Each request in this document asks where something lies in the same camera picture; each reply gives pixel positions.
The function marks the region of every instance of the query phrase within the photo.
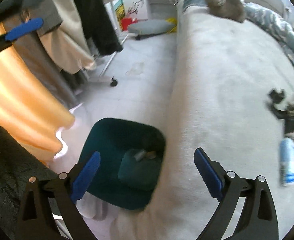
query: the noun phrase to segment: pillow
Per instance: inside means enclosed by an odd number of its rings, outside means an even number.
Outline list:
[[[166,20],[148,20],[129,25],[128,31],[137,35],[153,35],[169,32],[175,26]]]

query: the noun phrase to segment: metal screw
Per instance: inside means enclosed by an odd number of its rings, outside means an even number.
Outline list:
[[[58,175],[58,177],[59,177],[60,179],[66,179],[66,178],[67,178],[67,173],[66,173],[66,172],[62,172],[62,173],[60,173],[60,174]]]
[[[36,177],[30,177],[28,180],[30,183],[34,183],[36,181]]]
[[[233,171],[228,171],[228,172],[227,172],[227,176],[228,176],[229,178],[234,178],[234,177],[236,177],[236,174],[235,174]]]
[[[264,176],[258,176],[258,180],[260,181],[260,182],[265,182],[265,177]]]

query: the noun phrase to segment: white bedsheet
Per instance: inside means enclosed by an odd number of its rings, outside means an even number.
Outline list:
[[[178,29],[177,73],[159,182],[145,210],[120,211],[111,239],[198,237],[218,205],[193,163],[198,147],[241,177],[266,177],[282,239],[294,224],[294,185],[279,183],[283,125],[265,102],[272,88],[283,88],[288,96],[294,92],[294,68],[279,44],[249,21],[239,24],[191,6]],[[223,238],[232,235],[241,209],[238,205]]]

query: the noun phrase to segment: calico cat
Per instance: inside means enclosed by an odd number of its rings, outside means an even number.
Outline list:
[[[240,0],[205,0],[212,15],[243,23],[246,18],[244,6]]]

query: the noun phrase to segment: blue can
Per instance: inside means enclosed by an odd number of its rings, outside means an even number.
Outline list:
[[[280,173],[284,186],[294,184],[294,140],[290,138],[280,143]]]

